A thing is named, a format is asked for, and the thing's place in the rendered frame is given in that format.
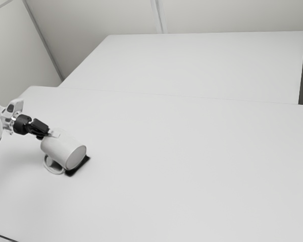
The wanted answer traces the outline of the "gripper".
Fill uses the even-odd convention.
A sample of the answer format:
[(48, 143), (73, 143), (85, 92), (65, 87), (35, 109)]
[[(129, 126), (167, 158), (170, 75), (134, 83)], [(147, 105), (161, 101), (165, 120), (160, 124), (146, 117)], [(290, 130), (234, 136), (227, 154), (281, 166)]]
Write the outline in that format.
[(30, 133), (34, 135), (37, 139), (43, 139), (47, 136), (58, 138), (60, 136), (59, 133), (51, 130), (48, 125), (46, 125), (42, 121), (35, 118), (32, 122), (32, 118), (24, 114), (19, 115), (14, 121), (13, 131), (19, 135), (26, 135)]

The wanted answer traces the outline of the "white mug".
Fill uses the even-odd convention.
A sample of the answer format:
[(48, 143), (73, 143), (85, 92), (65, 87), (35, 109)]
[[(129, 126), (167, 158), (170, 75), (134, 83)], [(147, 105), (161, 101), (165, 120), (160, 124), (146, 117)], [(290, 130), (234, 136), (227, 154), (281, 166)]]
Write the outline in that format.
[(73, 176), (87, 161), (87, 147), (60, 128), (51, 129), (40, 148), (44, 153), (43, 165), (52, 174)]

